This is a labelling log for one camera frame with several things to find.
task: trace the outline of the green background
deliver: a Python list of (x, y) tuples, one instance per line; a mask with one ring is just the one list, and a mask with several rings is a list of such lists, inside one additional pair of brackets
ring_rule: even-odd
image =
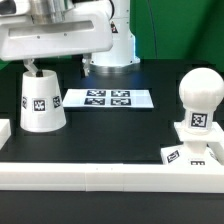
[[(223, 0), (150, 0), (158, 59), (202, 59), (224, 71)], [(131, 0), (131, 30), (136, 53), (155, 59), (147, 0)], [(0, 69), (5, 66), (0, 62)]]

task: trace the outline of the black tabletop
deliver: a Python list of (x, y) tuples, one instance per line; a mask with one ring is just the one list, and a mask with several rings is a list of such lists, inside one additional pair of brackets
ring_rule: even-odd
[[(184, 110), (178, 88), (203, 61), (143, 60), (120, 75), (90, 73), (81, 78), (79, 60), (40, 60), (57, 72), (64, 97), (68, 89), (148, 89), (153, 109), (65, 108), (67, 124), (49, 133), (19, 125), (22, 62), (0, 71), (0, 118), (9, 118), (12, 136), (0, 161), (161, 164), (160, 148), (180, 144), (173, 128)], [(223, 105), (215, 120), (223, 126)], [(0, 192), (0, 223), (222, 223), (221, 194), (116, 192)]]

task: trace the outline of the white ball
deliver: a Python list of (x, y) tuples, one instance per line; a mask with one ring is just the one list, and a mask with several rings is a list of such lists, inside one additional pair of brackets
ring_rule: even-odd
[(179, 94), (185, 109), (215, 111), (224, 97), (224, 82), (216, 71), (197, 68), (182, 79)]

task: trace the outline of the paper with markers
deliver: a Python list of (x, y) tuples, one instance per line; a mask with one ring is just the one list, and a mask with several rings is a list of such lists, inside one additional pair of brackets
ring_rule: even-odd
[(69, 89), (64, 107), (154, 108), (148, 90)]

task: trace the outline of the white cone-shaped object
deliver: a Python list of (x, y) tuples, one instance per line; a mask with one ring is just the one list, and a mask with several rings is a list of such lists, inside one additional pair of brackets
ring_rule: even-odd
[(66, 124), (57, 75), (43, 70), (43, 77), (23, 74), (21, 128), (30, 132), (50, 132)]

